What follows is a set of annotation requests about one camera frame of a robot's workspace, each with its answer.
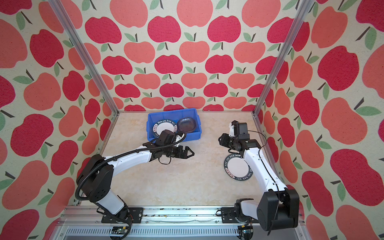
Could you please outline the green rim plate front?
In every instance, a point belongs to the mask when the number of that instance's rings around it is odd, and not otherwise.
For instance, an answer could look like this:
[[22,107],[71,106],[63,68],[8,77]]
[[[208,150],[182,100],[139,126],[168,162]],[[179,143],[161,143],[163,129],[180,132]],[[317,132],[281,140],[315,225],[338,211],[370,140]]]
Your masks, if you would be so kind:
[[165,130],[171,131],[173,133],[177,132],[177,124],[169,119],[164,119],[154,123],[152,127],[152,132],[155,137],[159,137],[161,133]]

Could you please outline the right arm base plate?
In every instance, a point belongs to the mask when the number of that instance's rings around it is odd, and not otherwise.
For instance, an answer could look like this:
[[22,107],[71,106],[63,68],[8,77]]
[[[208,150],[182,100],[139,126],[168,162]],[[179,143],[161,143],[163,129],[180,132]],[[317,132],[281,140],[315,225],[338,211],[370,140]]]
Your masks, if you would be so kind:
[[234,207],[222,207],[218,209],[215,215],[221,218],[223,224],[258,224],[259,221],[251,218],[245,217],[243,220],[240,220],[237,215]]

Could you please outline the green rim plate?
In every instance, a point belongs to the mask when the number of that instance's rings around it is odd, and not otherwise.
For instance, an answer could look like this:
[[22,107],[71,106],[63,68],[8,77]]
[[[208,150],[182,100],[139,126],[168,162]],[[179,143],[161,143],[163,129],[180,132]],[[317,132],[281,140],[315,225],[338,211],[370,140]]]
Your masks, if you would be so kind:
[[239,182],[247,181],[253,176],[253,171],[240,154],[230,154],[224,160],[227,175]]
[[171,131],[173,133],[177,132],[177,124],[169,119],[164,119],[154,123],[152,127],[152,132],[155,137],[159,137],[161,133],[165,130]]

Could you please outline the clear glass plate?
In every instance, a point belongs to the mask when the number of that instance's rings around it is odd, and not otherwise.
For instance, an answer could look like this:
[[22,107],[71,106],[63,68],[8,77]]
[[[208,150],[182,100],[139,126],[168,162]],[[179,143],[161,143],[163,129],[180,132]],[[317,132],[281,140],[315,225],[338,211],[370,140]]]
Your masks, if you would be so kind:
[[197,122],[193,118],[183,118],[177,122],[178,131],[184,133],[193,133],[197,128]]

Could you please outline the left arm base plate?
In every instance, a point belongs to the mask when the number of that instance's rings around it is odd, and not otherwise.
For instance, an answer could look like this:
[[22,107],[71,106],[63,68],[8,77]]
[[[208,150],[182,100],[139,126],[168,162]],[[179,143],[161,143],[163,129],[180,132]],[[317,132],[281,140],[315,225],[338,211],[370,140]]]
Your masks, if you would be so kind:
[[[125,221],[131,222],[133,224],[140,224],[142,222],[144,208],[134,208],[128,207],[123,208],[117,215],[117,218],[123,219]],[[103,214],[101,222],[103,224],[124,224],[125,222],[116,220],[113,217],[110,217],[106,214]]]

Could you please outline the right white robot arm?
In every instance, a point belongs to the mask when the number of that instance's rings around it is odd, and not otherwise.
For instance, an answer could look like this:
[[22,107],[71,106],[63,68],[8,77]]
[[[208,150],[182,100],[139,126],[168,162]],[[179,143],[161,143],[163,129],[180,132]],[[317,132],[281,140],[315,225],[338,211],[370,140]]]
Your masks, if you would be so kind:
[[240,223],[259,222],[264,231],[296,228],[299,225],[299,194],[290,190],[273,171],[262,146],[251,139],[247,123],[232,121],[230,133],[219,137],[219,144],[238,152],[264,191],[259,201],[239,199],[234,205],[235,219]]

